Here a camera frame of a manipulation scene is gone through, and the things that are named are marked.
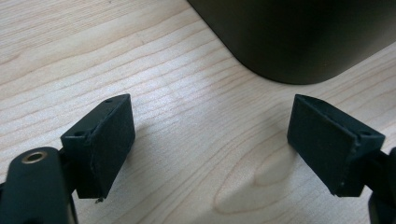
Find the wood grain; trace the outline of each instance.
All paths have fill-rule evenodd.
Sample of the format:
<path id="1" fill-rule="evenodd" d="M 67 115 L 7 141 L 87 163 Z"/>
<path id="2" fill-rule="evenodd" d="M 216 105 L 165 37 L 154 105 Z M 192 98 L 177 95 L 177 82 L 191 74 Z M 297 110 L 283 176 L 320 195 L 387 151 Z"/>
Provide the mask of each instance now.
<path id="1" fill-rule="evenodd" d="M 329 81 L 249 72 L 186 1 L 0 2 L 0 172 L 107 97 L 137 133 L 80 223 L 368 223 L 370 190 L 333 197 L 286 140 L 295 93 L 336 105 L 396 146 L 396 43 Z"/>

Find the black cylindrical object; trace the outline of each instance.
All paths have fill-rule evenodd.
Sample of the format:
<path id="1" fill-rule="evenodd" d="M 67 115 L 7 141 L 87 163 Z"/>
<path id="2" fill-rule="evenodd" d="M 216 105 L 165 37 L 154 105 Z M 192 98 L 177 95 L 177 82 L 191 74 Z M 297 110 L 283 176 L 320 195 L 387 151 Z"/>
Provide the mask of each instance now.
<path id="1" fill-rule="evenodd" d="M 260 76 L 311 84 L 396 41 L 395 0 L 189 0 L 225 46 Z"/>

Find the wooden surface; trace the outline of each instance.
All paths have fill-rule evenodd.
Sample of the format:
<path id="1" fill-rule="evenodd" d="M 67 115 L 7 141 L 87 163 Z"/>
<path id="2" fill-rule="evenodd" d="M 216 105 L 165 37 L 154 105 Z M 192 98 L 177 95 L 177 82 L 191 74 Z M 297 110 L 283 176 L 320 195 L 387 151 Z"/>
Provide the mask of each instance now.
<path id="1" fill-rule="evenodd" d="M 286 140 L 295 93 L 336 105 L 396 146 L 396 43 L 329 81 L 249 72 L 184 0 L 1 1 L 0 171 L 104 99 L 132 95 L 136 140 L 80 223 L 368 223 Z"/>

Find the wooden table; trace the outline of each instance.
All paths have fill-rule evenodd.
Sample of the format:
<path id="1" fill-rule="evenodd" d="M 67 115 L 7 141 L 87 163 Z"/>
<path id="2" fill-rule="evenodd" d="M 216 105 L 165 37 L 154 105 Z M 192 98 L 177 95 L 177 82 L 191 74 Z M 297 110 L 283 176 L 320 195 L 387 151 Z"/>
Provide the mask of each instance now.
<path id="1" fill-rule="evenodd" d="M 368 223 L 366 189 L 333 197 L 287 144 L 295 93 L 396 146 L 396 43 L 326 82 L 258 77 L 185 0 L 2 1 L 0 171 L 104 99 L 132 95 L 136 140 L 80 223 Z"/>

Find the light wood tabletop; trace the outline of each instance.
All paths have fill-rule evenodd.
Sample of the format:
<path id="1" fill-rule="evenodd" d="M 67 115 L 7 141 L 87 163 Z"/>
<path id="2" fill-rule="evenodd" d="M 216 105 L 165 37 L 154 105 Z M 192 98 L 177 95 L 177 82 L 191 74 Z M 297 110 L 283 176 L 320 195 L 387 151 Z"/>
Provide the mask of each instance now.
<path id="1" fill-rule="evenodd" d="M 0 171 L 108 97 L 130 93 L 136 139 L 79 223 L 368 223 L 288 145 L 294 94 L 323 99 L 396 146 L 396 43 L 328 81 L 248 71 L 185 0 L 1 1 Z"/>

